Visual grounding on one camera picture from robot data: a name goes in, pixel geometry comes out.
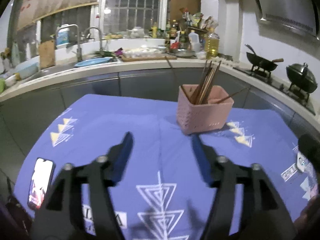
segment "wok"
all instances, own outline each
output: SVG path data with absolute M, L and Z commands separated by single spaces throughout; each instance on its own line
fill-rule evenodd
M 307 63 L 303 65 L 293 64 L 288 66 L 286 70 L 287 76 L 291 81 L 290 88 L 292 85 L 296 85 L 307 93 L 313 93 L 317 89 L 316 78 L 311 70 L 308 69 Z
M 270 60 L 267 60 L 263 57 L 259 57 L 253 50 L 253 48 L 248 45 L 248 44 L 245 44 L 246 47 L 248 47 L 252 52 L 247 52 L 247 58 L 248 60 L 250 61 L 250 63 L 252 64 L 252 69 L 251 71 L 253 71 L 254 67 L 258 67 L 259 68 L 262 68 L 266 71 L 273 71 L 276 69 L 276 67 L 278 66 L 277 64 L 275 64 L 276 62 L 283 62 L 283 58 L 279 58 L 279 59 L 274 59 L 272 61 Z

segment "bundle of chopsticks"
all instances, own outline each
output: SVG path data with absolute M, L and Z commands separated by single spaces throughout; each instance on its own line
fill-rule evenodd
M 210 61 L 209 67 L 207 67 L 207 61 L 205 62 L 200 83 L 189 98 L 190 103 L 193 105 L 202 105 L 208 103 L 208 97 L 213 87 L 213 80 L 218 74 L 220 65 L 221 61 L 217 67 L 213 67 L 212 61 Z

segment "faucet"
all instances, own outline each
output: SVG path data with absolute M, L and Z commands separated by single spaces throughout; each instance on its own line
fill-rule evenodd
M 103 47 L 102 47 L 102 32 L 98 27 L 89 27 L 84 31 L 84 36 L 86 36 L 86 33 L 90 31 L 90 29 L 96 29 L 99 31 L 99 40 L 100 40 L 100 55 L 103 57 Z
M 79 26 L 76 25 L 76 24 L 70 24 L 70 25 L 65 25 L 63 27 L 58 27 L 57 30 L 56 30 L 56 37 L 58 36 L 58 32 L 59 30 L 61 29 L 65 29 L 65 28 L 68 28 L 68 27 L 72 27 L 72 26 L 75 26 L 77 27 L 77 43 L 78 43 L 78 48 L 77 48 L 77 61 L 80 62 L 82 61 L 82 49 L 81 49 L 81 46 L 80 46 L 80 32 L 79 32 Z

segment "pink basket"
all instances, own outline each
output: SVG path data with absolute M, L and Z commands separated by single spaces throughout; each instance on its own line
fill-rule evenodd
M 198 85 L 183 85 L 190 98 Z M 228 96 L 220 86 L 213 86 L 208 101 L 213 103 Z M 177 122 L 184 134 L 221 129 L 226 123 L 234 101 L 228 98 L 220 104 L 193 105 L 179 88 Z

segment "table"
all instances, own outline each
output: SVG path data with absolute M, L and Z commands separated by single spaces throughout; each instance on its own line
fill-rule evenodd
M 202 181 L 191 138 L 176 123 L 177 103 L 138 98 L 86 95 L 44 131 L 26 157 L 14 194 L 27 207 L 28 189 L 38 157 L 55 162 L 54 178 L 65 163 L 81 166 L 121 142 L 127 131 L 134 146 L 123 180 L 110 189 L 118 222 L 126 239 L 199 239 L 209 215 L 215 189 Z M 202 141 L 235 164 L 260 163 L 296 219 L 317 192 L 312 166 L 285 181 L 281 174 L 297 159 L 297 138 L 271 110 L 233 108 L 228 125 L 201 135 Z M 234 133 L 244 133 L 246 144 Z M 238 231 L 242 186 L 237 185 L 230 233 Z M 83 186 L 86 227 L 94 228 L 87 185 Z

